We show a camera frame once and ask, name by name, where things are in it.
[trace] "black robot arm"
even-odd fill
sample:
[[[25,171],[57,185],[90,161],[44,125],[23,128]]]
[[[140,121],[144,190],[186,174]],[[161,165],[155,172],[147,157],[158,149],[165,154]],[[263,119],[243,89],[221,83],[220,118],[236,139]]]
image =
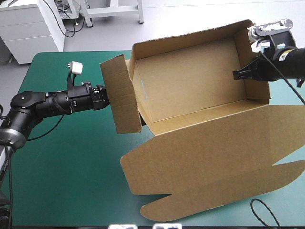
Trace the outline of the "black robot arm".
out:
[[[276,81],[282,79],[278,71],[286,79],[296,79],[296,86],[301,87],[305,79],[305,48],[298,49],[290,30],[293,23],[283,19],[273,23],[253,26],[249,30],[250,40],[269,42],[270,47],[264,49],[264,55],[257,56],[244,68],[233,71],[234,79],[253,79],[259,81]]]
[[[57,115],[71,115],[85,110],[100,110],[109,105],[106,88],[91,82],[74,86],[74,79],[82,72],[82,64],[71,62],[67,77],[67,90],[59,92],[24,91],[13,97],[11,109],[0,126],[0,187],[10,157],[23,147],[32,131],[44,118]],[[0,206],[9,204],[0,193]]]

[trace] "green table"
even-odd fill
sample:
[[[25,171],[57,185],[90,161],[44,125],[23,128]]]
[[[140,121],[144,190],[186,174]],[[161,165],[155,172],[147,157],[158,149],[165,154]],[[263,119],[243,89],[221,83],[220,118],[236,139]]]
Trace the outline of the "green table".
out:
[[[129,51],[40,53],[20,88],[33,91],[66,89],[67,63],[82,62],[81,81],[103,84],[99,63]],[[271,83],[274,104],[300,104],[284,82]],[[49,130],[59,119],[45,119],[31,137]],[[61,124],[42,139],[28,142],[13,157],[14,225],[109,225],[154,222],[142,217],[140,207],[160,196],[135,196],[128,187],[120,158],[153,137],[147,127],[139,134],[116,134],[110,106],[65,116]],[[304,148],[281,162],[305,160]],[[305,225],[305,174],[292,184],[264,195],[282,225]],[[245,199],[179,220],[183,225],[244,226],[260,223]],[[258,206],[267,223],[267,211]]]

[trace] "cardboard flap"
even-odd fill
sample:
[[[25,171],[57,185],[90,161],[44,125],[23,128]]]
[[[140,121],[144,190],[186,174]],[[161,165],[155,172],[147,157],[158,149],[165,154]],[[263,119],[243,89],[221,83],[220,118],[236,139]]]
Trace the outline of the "cardboard flap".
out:
[[[304,122],[303,105],[266,105],[158,135],[121,165],[134,194],[178,193],[273,165],[304,145]]]
[[[101,63],[117,132],[138,133],[142,129],[135,92],[124,55]]]
[[[133,45],[132,50],[134,51],[135,58],[138,60],[161,53],[221,40],[233,36],[241,29],[250,27],[251,25],[253,25],[253,23],[250,20],[239,21],[230,25],[205,31],[136,43]]]
[[[305,161],[296,161],[240,174],[144,205],[141,214],[155,221],[180,219],[284,187],[300,176],[304,169]]]

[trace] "cardboard box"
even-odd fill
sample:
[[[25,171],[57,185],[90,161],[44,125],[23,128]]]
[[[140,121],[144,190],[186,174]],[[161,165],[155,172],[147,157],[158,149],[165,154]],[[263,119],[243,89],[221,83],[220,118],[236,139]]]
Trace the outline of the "cardboard box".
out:
[[[273,164],[304,145],[305,107],[269,105],[268,82],[233,79],[257,55],[251,25],[136,43],[129,61],[101,64],[117,132],[140,132],[142,117],[155,134],[121,159],[134,194],[170,194],[143,206],[146,218],[270,192],[304,171],[304,161]]]

